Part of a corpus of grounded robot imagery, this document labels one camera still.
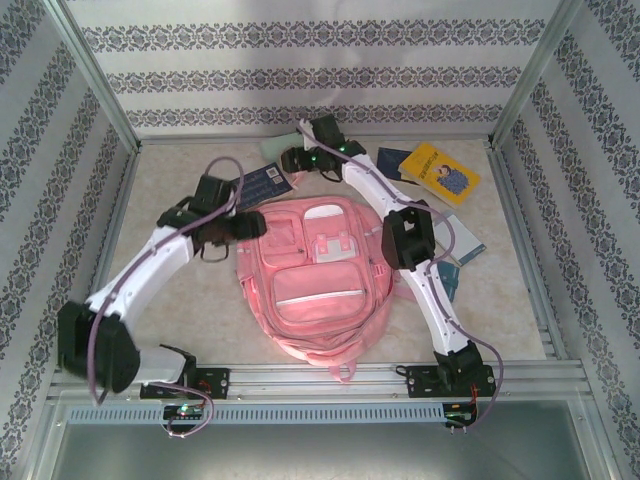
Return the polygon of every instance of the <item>marble surface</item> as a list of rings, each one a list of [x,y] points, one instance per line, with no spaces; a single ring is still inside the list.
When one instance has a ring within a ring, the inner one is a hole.
[[[375,160],[378,147],[412,150],[418,142],[361,142]],[[492,343],[505,360],[544,359],[527,290],[511,242],[488,159],[480,140],[435,141],[436,147],[478,172],[482,181],[456,211],[460,220],[485,243],[487,250],[465,265],[453,306],[462,325]],[[241,161],[246,171],[265,164],[257,143],[150,145],[140,163],[116,247],[110,278],[119,272],[148,240],[155,221],[169,206],[193,193],[208,162],[221,155]],[[222,162],[214,175],[237,176]],[[424,198],[443,211],[447,207],[420,187],[397,183],[415,199]],[[291,196],[338,194],[363,201],[345,184],[307,174]],[[135,327],[139,345],[167,343],[187,350],[200,363],[296,363],[259,328],[242,297],[229,260],[211,265],[194,260],[160,290]],[[208,255],[220,252],[209,249]],[[483,347],[485,359],[493,355]],[[396,298],[384,338],[361,362],[434,361],[429,329],[417,304]]]

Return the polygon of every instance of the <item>backpack zipper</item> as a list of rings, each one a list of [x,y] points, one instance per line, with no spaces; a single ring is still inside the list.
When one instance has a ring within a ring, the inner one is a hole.
[[[276,306],[291,305],[294,303],[307,302],[309,300],[322,300],[333,297],[350,297],[354,295],[364,295],[366,290],[346,290],[343,292],[319,293],[317,295],[307,295],[306,297],[291,298],[289,300],[280,300],[276,302]]]

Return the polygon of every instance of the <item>backpack front pocket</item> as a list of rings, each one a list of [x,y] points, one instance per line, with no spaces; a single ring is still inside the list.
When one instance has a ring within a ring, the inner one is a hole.
[[[276,311],[290,326],[353,318],[367,303],[360,273],[349,262],[282,270],[273,277],[273,292]]]
[[[267,232],[259,238],[264,263],[271,267],[294,267],[307,260],[307,249],[300,217],[293,212],[264,214]]]

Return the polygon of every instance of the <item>backpack handle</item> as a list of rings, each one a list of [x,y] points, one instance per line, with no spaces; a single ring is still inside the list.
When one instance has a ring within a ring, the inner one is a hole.
[[[340,367],[342,365],[335,365],[333,367],[329,367],[329,373],[333,378],[335,378],[340,383],[349,383],[353,376],[356,374],[356,361],[350,360],[347,363],[343,363],[344,366],[349,370],[349,375],[347,377],[342,376],[342,372],[340,371]]]

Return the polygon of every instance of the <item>striped wallpaper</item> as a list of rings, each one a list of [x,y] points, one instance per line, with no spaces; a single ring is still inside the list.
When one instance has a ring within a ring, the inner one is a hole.
[[[640,478],[640,1],[586,1],[504,156],[622,478]]]
[[[558,0],[72,0],[137,133],[488,134]]]
[[[0,479],[24,467],[55,321],[86,297],[129,152],[36,0],[0,0]]]

